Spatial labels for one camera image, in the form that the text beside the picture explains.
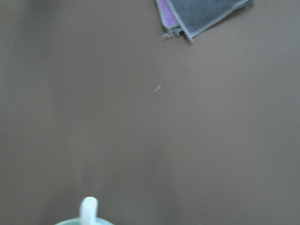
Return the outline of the purple folded cloth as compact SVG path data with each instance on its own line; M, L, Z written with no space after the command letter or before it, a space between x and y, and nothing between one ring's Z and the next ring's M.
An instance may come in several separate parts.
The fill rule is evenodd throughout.
M179 37L180 34L183 33L183 29L176 20L168 2L166 0L156 0L155 4L160 16L163 30L165 31L163 37L171 38L174 35Z

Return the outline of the grey folded cloth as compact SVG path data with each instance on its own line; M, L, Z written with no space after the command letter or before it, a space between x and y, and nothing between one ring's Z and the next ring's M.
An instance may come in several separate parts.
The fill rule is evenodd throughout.
M187 39L193 38L252 0L167 0Z

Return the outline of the white ceramic spoon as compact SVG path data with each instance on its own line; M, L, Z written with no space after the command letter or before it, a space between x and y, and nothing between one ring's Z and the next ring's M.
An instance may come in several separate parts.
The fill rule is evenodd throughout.
M97 217L98 200L95 197L85 197L80 205L79 217L81 225L94 225Z

